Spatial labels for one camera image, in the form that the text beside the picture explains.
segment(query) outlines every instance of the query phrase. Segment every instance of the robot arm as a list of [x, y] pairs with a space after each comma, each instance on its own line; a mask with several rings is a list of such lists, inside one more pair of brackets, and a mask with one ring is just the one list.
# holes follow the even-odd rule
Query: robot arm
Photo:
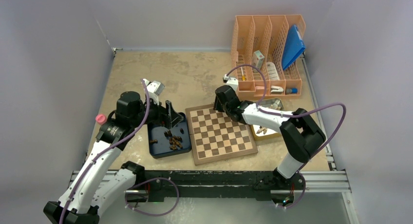
[[60, 214], [68, 200], [70, 203], [67, 207], [67, 216], [65, 216], [64, 223], [97, 223], [99, 216], [106, 208], [124, 190], [132, 187], [137, 182], [136, 175], [142, 172], [144, 168], [130, 168], [125, 165], [114, 179], [96, 191], [107, 170], [123, 151], [129, 140], [106, 152], [103, 151], [134, 131], [144, 119], [146, 105], [150, 105], [150, 107], [145, 124], [155, 123], [170, 129], [184, 120], [182, 115], [174, 111], [170, 101], [166, 101], [166, 107], [163, 107], [162, 103], [159, 102], [159, 95], [164, 89], [162, 83], [144, 81], [148, 89], [149, 100], [143, 103], [138, 93], [124, 92], [116, 103], [116, 110], [112, 111], [107, 119], [103, 116], [103, 119], [99, 120], [98, 123], [101, 124], [101, 127], [91, 154], [80, 170], [79, 175], [82, 176], [76, 177], [72, 183], [74, 185], [79, 179], [81, 180], [74, 196], [69, 199], [72, 192], [72, 186], [70, 186], [58, 202], [48, 202], [43, 210], [52, 223], [57, 224], [59, 222]]
[[[301, 118], [284, 117], [305, 113], [304, 109], [295, 112], [277, 111], [258, 106], [251, 101], [240, 101], [235, 93], [238, 80], [224, 76], [223, 85], [215, 91], [214, 109], [225, 112], [232, 121], [250, 125], [259, 125], [280, 132], [284, 138], [288, 153], [281, 164], [274, 170], [274, 176], [280, 180], [290, 179], [296, 171], [307, 163], [326, 137], [310, 116]], [[280, 116], [267, 114], [259, 109], [279, 113]]]

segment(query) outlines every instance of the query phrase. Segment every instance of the white box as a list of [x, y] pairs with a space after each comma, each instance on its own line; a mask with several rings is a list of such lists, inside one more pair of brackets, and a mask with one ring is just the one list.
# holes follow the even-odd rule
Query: white box
[[252, 54], [251, 65], [261, 70], [264, 63], [264, 58], [264, 55], [259, 50], [255, 51]]

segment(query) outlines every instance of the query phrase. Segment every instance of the small white object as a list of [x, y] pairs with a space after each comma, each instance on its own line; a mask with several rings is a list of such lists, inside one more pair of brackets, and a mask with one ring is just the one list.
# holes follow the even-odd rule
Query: small white object
[[267, 62], [266, 65], [270, 80], [280, 80], [275, 64], [273, 62]]
[[143, 80], [148, 89], [149, 98], [151, 98], [156, 105], [159, 105], [159, 95], [164, 90], [165, 85], [159, 81], [150, 82], [147, 79], [143, 79]]
[[284, 89], [280, 86], [271, 86], [270, 93], [271, 94], [281, 94], [284, 92]]
[[264, 58], [264, 55], [259, 50], [255, 51], [252, 54], [251, 65], [261, 70], [264, 63]]

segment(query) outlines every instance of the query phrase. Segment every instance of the chess square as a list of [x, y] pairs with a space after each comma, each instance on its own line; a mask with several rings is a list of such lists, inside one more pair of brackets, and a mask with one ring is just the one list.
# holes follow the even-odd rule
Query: chess square
[[217, 146], [218, 146], [218, 148], [223, 148], [224, 147], [224, 142], [223, 141], [218, 141]]
[[208, 137], [208, 132], [203, 132], [203, 133], [201, 133], [201, 137], [202, 137], [202, 138], [207, 138], [207, 137]]
[[243, 137], [243, 141], [244, 141], [244, 143], [250, 142], [249, 137], [248, 137], [248, 136], [244, 136], [244, 137]]
[[242, 138], [236, 138], [236, 140], [238, 145], [244, 143], [244, 140]]
[[245, 147], [246, 147], [246, 149], [252, 149], [253, 145], [252, 145], [251, 142], [248, 142], [248, 143], [245, 143]]
[[228, 133], [228, 137], [230, 139], [235, 139], [235, 133]]
[[204, 150], [210, 150], [211, 144], [204, 144]]
[[238, 145], [231, 145], [232, 151], [233, 152], [238, 152], [240, 149], [238, 148]]
[[201, 133], [201, 128], [194, 128], [194, 134]]
[[211, 149], [217, 149], [218, 144], [217, 143], [211, 143]]
[[217, 142], [217, 140], [215, 139], [215, 136], [210, 137], [210, 138], [209, 138], [209, 142], [210, 142], [210, 143], [215, 143], [215, 142]]
[[198, 127], [199, 127], [199, 122], [192, 123], [192, 127], [193, 127], [193, 128], [198, 128]]
[[234, 134], [235, 134], [235, 138], [242, 138], [243, 137], [243, 135], [239, 131], [234, 132]]
[[197, 134], [194, 134], [194, 139], [195, 140], [199, 140], [199, 139], [202, 139], [203, 137], [202, 137], [202, 134], [201, 133], [197, 133]]
[[229, 140], [228, 134], [222, 134], [222, 140]]
[[225, 147], [231, 146], [231, 143], [229, 142], [229, 140], [224, 140], [224, 146]]
[[243, 137], [249, 136], [249, 135], [248, 135], [248, 131], [242, 131], [242, 132], [241, 132], [241, 135], [243, 135]]
[[215, 139], [217, 140], [217, 142], [222, 141], [222, 136], [221, 135], [217, 135], [215, 136]]
[[225, 148], [224, 147], [218, 148], [218, 152], [219, 152], [220, 155], [225, 154]]
[[205, 157], [205, 151], [198, 152], [198, 157], [199, 158], [204, 158]]
[[197, 152], [203, 152], [203, 151], [205, 151], [204, 145], [197, 145], [197, 146], [196, 146], [196, 151], [197, 151]]
[[212, 157], [212, 152], [211, 152], [211, 150], [205, 151], [205, 157]]
[[231, 146], [225, 147], [225, 152], [226, 153], [232, 152], [232, 147]]
[[240, 150], [244, 150], [244, 149], [245, 149], [245, 144], [239, 144], [239, 145], [238, 145], [238, 148], [239, 148]]
[[203, 138], [202, 142], [203, 144], [209, 144], [209, 138]]
[[229, 142], [231, 143], [231, 145], [238, 144], [237, 139], [230, 139]]
[[219, 155], [219, 151], [218, 151], [218, 149], [213, 149], [212, 150], [212, 156], [216, 156], [216, 155]]
[[196, 140], [195, 142], [196, 142], [196, 145], [203, 145], [202, 139]]

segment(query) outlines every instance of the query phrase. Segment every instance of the cable clip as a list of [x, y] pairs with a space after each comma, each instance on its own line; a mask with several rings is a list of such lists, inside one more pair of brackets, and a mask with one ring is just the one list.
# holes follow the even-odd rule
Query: cable clip
[[226, 83], [228, 80], [229, 80], [229, 76], [225, 74], [224, 77], [222, 77], [222, 81]]

